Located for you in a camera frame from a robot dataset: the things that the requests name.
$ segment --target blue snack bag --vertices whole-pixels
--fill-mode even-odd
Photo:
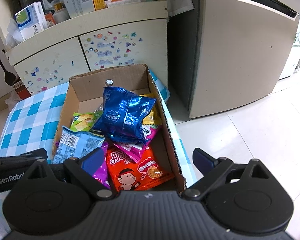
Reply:
[[[90,132],[74,132],[62,126],[62,136],[52,163],[63,163],[70,157],[82,158],[102,146],[105,138]]]
[[[92,129],[115,142],[146,144],[142,120],[155,102],[155,98],[138,96],[124,88],[104,87],[103,114]]]

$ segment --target cartoon boy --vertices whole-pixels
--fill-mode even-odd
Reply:
[[[124,169],[119,172],[118,181],[122,185],[119,186],[118,190],[135,190],[136,187],[140,186],[139,181],[137,181],[137,183],[134,184],[137,178],[132,173],[132,169]]]

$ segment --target tablecloth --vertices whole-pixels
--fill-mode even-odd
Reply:
[[[166,102],[169,91],[151,73],[162,101]],[[52,144],[57,130],[60,113],[66,98],[69,83],[61,84],[42,93],[27,98],[14,107],[8,116],[0,138],[0,157],[16,156],[35,149],[45,148],[48,162],[52,158]],[[177,133],[166,104],[162,104],[168,126],[175,145],[182,174],[189,187],[196,182],[196,176]],[[2,203],[8,192],[0,193],[0,218],[3,218]]]

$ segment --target light blue snack package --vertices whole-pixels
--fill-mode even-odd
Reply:
[[[52,163],[63,163],[70,157],[82,158],[96,148],[102,146],[105,138],[90,132],[71,131],[62,126],[62,136]]]

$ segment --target tile floor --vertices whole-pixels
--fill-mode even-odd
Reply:
[[[300,240],[300,71],[254,103],[192,120],[169,89],[168,108],[191,161],[196,147],[237,163],[261,159],[294,200],[287,231]],[[0,112],[0,136],[8,114],[8,109]],[[194,170],[200,179],[202,175]]]

